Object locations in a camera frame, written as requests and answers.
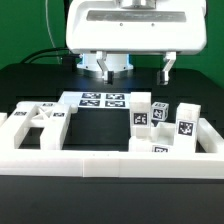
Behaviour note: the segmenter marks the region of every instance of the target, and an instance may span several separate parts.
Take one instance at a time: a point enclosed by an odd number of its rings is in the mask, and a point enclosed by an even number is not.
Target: white cube
[[[169,104],[155,102],[152,105],[152,120],[165,121],[168,117]]]

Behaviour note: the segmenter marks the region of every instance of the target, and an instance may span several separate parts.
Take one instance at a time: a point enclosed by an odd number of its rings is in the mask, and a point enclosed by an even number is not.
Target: black table surface
[[[224,90],[186,69],[173,70],[169,84],[157,86],[157,70],[137,68],[132,76],[104,85],[60,65],[12,64],[0,71],[0,112],[12,113],[19,101],[57,102],[63,91],[149,91],[152,102],[169,103],[168,122],[175,122],[180,102],[199,104],[201,117],[224,137]],[[80,109],[72,116],[64,149],[126,151],[128,113]],[[35,139],[26,139],[24,147]],[[1,176],[0,198],[0,223],[224,222],[223,180]]]

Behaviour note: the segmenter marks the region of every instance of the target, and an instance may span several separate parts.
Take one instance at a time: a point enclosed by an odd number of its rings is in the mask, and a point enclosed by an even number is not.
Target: white plastic part
[[[152,120],[165,121],[168,117],[169,104],[154,102],[152,104]]]
[[[199,119],[198,141],[207,153],[224,153],[224,140],[204,118]]]
[[[100,50],[115,54],[163,54],[167,51],[196,54],[204,48],[207,41],[202,3],[201,0],[157,1],[156,9],[149,10],[157,13],[154,20],[126,22],[88,18],[90,11],[126,12],[126,9],[118,7],[117,1],[73,1],[68,15],[67,46],[73,53],[94,53]],[[172,15],[173,12],[184,13],[186,19],[179,20],[177,16],[175,21],[169,22],[176,16]]]
[[[131,136],[147,138],[151,135],[151,93],[132,92],[130,96]]]
[[[11,140],[11,143],[14,141],[12,136],[14,136],[15,130],[19,130],[24,136],[27,127],[42,127],[47,125],[51,119],[56,124],[66,124],[66,115],[54,117],[53,114],[69,114],[70,105],[63,106],[53,103],[54,106],[52,107],[51,104],[48,103],[43,106],[40,102],[19,103],[14,113],[0,127],[0,175],[224,179],[224,157],[222,156],[224,140],[205,119],[199,120],[198,140],[207,153],[186,154],[176,153],[175,151],[173,153],[172,142],[176,126],[165,122],[160,122],[157,127],[151,126],[152,152],[150,152],[151,143],[149,141],[147,142],[149,147],[145,148],[147,152],[141,153],[139,153],[139,150],[136,150],[136,152],[132,150],[131,153],[10,150],[12,148],[4,144],[7,140]],[[192,112],[184,113],[185,119],[196,119],[199,108],[194,105],[190,108]],[[171,151],[170,153],[154,153],[155,146],[158,146],[158,148],[169,147]]]
[[[42,150],[60,150],[67,133],[70,105],[49,102],[20,102],[0,128],[0,149],[18,149],[31,127],[44,128]]]
[[[200,105],[180,103],[176,115],[175,151],[195,153]]]

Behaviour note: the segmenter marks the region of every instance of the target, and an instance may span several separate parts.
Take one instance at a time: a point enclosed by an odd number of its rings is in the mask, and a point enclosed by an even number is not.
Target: cable
[[[29,61],[29,64],[31,64],[32,62],[38,60],[38,59],[41,59],[41,58],[53,58],[53,57],[63,57],[65,56],[66,54],[58,54],[58,55],[55,55],[55,54],[52,54],[52,55],[41,55],[41,56],[38,56],[38,57],[35,57],[33,58],[31,61]]]
[[[31,58],[40,55],[40,54],[45,54],[45,53],[49,53],[49,52],[58,52],[58,51],[67,51],[69,50],[67,47],[56,47],[56,48],[49,48],[49,49],[44,49],[44,50],[40,50],[37,51],[35,53],[30,54],[29,56],[27,56],[26,58],[24,58],[20,63],[24,64],[26,63],[28,60],[30,60]]]
[[[48,0],[45,0],[45,9],[46,9],[46,23],[47,23],[47,30],[48,30],[48,34],[52,43],[52,46],[54,48],[56,48],[52,33],[51,33],[51,28],[50,28],[50,23],[49,23],[49,10],[48,10]]]

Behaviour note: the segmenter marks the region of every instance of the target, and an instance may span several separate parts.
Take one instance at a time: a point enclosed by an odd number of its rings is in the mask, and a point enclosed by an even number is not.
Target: black cable
[[[67,50],[69,50],[67,47],[57,47],[57,48],[49,48],[49,49],[37,51],[35,53],[30,54],[26,58],[24,58],[20,63],[24,64],[28,60],[30,60],[31,58],[33,58],[33,57],[35,57],[35,56],[37,56],[39,54],[44,54],[44,53],[49,53],[49,52],[55,52],[55,51],[67,51]]]
[[[59,54],[59,55],[55,55],[55,54],[52,54],[52,55],[41,55],[41,56],[38,56],[38,57],[33,58],[31,61],[29,61],[29,64],[31,64],[32,62],[34,62],[34,61],[36,61],[38,59],[41,59],[41,58],[63,57],[65,55],[66,54]]]

